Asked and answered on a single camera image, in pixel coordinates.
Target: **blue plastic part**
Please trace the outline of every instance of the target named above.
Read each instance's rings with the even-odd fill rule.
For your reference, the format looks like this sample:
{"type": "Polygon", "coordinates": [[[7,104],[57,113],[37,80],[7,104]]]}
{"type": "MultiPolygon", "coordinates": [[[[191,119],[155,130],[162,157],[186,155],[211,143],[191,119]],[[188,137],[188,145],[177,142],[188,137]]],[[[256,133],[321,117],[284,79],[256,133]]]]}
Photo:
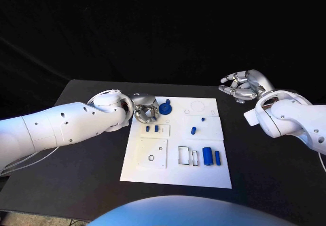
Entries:
{"type": "Polygon", "coordinates": [[[171,112],[170,100],[167,99],[165,102],[158,106],[158,112],[162,115],[167,115],[171,112]]]}
{"type": "Polygon", "coordinates": [[[203,164],[204,164],[204,166],[213,165],[213,162],[211,162],[211,149],[209,147],[204,147],[201,149],[201,156],[203,156],[203,164]]]}
{"type": "Polygon", "coordinates": [[[214,160],[216,160],[216,165],[220,166],[220,158],[219,158],[219,152],[214,151],[214,160]]]}
{"type": "Polygon", "coordinates": [[[197,129],[196,127],[193,127],[193,128],[191,128],[191,132],[190,132],[190,133],[191,133],[191,135],[194,135],[194,133],[196,133],[196,129],[197,129]]]}

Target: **white board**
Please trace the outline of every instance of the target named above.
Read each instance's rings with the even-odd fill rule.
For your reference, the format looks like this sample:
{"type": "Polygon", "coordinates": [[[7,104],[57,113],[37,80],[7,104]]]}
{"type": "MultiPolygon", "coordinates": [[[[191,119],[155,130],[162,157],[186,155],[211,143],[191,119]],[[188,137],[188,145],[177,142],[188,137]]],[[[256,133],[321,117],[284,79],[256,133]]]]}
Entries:
{"type": "Polygon", "coordinates": [[[187,97],[155,97],[155,99],[158,104],[170,99],[171,113],[160,115],[157,121],[149,125],[151,129],[152,125],[158,125],[160,133],[145,132],[144,124],[132,118],[119,180],[232,188],[216,100],[187,97]],[[193,126],[197,128],[194,135],[190,134],[193,126]],[[138,164],[141,155],[142,159],[148,158],[147,153],[139,152],[138,149],[142,138],[157,139],[157,142],[160,142],[158,139],[167,141],[165,166],[160,169],[145,166],[145,162],[138,164]],[[180,146],[188,147],[188,165],[178,164],[180,146]],[[203,165],[203,147],[211,148],[211,166],[203,165]],[[197,151],[197,166],[191,165],[191,151],[197,151]],[[216,166],[214,151],[220,153],[220,166],[216,166]]]}

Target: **circular hole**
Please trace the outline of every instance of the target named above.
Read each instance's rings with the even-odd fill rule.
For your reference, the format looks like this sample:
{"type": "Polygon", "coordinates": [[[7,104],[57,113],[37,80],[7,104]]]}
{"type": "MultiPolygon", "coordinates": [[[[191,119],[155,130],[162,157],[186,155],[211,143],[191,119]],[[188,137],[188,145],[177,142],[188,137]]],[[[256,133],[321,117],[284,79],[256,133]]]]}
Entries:
{"type": "Polygon", "coordinates": [[[324,137],[320,137],[318,140],[317,140],[317,142],[318,143],[323,143],[324,142],[324,137]]]}

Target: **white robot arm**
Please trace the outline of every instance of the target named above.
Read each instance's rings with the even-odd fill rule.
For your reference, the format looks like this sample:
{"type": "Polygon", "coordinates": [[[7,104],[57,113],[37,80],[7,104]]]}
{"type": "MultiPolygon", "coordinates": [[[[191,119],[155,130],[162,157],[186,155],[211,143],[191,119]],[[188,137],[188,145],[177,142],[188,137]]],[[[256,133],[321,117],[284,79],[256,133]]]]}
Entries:
{"type": "Polygon", "coordinates": [[[295,136],[310,149],[326,154],[326,105],[312,105],[298,94],[275,91],[256,70],[233,73],[220,82],[227,80],[233,80],[230,87],[219,86],[219,90],[230,94],[236,102],[258,99],[255,108],[243,113],[249,125],[259,124],[272,138],[295,136]]]}
{"type": "Polygon", "coordinates": [[[157,107],[154,96],[138,93],[125,96],[118,90],[108,90],[95,95],[87,104],[70,103],[1,120],[0,169],[33,153],[118,130],[128,125],[134,111],[139,122],[154,121],[157,107]]]}

